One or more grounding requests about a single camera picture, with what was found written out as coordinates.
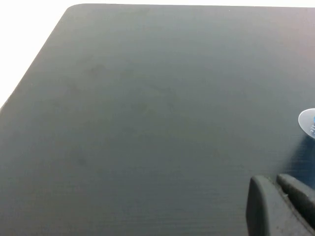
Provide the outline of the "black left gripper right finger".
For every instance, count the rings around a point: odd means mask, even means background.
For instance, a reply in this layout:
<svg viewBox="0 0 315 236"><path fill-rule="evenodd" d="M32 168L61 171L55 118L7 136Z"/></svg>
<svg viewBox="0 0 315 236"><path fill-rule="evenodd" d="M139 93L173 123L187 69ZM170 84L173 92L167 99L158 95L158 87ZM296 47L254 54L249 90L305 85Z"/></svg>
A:
<svg viewBox="0 0 315 236"><path fill-rule="evenodd" d="M277 183L303 218L314 221L315 190L288 174L277 175Z"/></svg>

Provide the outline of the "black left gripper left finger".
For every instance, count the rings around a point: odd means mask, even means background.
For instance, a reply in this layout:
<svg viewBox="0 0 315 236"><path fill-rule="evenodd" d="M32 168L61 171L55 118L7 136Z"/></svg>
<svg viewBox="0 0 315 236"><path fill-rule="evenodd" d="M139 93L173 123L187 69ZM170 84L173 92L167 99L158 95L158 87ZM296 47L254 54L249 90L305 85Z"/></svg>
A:
<svg viewBox="0 0 315 236"><path fill-rule="evenodd" d="M250 179L246 222L251 236L313 236L315 221L307 221L278 185L256 175Z"/></svg>

